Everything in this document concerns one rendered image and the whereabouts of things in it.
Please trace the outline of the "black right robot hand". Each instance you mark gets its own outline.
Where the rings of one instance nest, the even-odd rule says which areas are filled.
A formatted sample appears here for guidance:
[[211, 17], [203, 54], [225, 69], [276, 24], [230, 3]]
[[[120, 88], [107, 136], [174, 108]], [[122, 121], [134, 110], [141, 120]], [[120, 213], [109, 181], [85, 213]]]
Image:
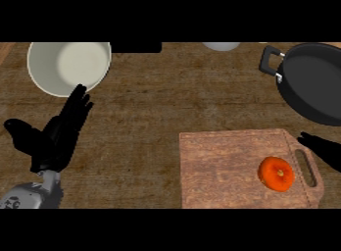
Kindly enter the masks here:
[[305, 132], [301, 132], [296, 140], [327, 166], [341, 174], [341, 144]]

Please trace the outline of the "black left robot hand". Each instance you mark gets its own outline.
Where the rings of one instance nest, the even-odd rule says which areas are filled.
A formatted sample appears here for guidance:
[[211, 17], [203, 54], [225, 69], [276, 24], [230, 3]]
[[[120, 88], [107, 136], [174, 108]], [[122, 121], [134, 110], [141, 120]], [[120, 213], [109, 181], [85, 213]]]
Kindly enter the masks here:
[[45, 170], [60, 172], [67, 167], [92, 105], [86, 87], [78, 84], [58, 115], [49, 119], [42, 130], [18, 119], [4, 122], [14, 148], [32, 157], [32, 173]]

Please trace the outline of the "orange squash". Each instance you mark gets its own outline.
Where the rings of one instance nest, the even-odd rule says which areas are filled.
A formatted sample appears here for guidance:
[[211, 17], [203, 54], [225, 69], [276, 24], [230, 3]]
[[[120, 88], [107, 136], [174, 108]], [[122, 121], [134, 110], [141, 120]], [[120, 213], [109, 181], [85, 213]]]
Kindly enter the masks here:
[[287, 191], [295, 181], [293, 169], [289, 163], [273, 156], [262, 159], [256, 176], [264, 186], [277, 192]]

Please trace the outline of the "brown wooden cutting board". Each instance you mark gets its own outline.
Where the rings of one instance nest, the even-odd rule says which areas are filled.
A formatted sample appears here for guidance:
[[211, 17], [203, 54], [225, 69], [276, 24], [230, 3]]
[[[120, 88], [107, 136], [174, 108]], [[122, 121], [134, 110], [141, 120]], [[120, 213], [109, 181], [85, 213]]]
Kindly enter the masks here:
[[[290, 165], [295, 181], [277, 192], [259, 182], [264, 158]], [[310, 150], [280, 128], [178, 135], [180, 191], [184, 208], [314, 208], [323, 182]]]

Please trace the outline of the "black pot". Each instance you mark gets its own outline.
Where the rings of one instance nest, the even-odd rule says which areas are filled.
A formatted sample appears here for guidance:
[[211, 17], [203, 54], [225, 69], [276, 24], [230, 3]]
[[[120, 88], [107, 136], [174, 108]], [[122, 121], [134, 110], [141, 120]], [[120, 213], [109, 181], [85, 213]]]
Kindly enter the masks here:
[[302, 43], [281, 53], [267, 45], [258, 70], [276, 78], [295, 112], [317, 124], [341, 126], [341, 48]]

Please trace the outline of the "white bowl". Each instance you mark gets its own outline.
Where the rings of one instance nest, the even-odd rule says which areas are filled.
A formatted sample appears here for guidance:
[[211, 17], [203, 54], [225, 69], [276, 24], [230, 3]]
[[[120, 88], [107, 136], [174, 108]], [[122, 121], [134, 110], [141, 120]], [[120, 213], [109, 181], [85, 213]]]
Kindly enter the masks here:
[[51, 96], [67, 97], [78, 84], [91, 90], [110, 65], [107, 42], [32, 42], [27, 71], [35, 86]]

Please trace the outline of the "black box-shaped object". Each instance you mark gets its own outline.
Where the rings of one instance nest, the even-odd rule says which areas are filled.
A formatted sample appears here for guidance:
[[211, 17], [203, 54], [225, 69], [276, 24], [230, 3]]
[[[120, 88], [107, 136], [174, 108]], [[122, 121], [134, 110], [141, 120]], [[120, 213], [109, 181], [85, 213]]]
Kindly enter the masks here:
[[112, 53], [159, 53], [160, 42], [110, 42]]

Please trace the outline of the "pale grey round object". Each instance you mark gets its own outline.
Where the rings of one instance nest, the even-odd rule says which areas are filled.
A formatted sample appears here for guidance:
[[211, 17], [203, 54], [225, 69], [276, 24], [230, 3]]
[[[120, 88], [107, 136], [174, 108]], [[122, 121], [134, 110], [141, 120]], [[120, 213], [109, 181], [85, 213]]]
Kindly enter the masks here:
[[214, 51], [231, 51], [239, 47], [237, 42], [203, 42], [203, 45]]

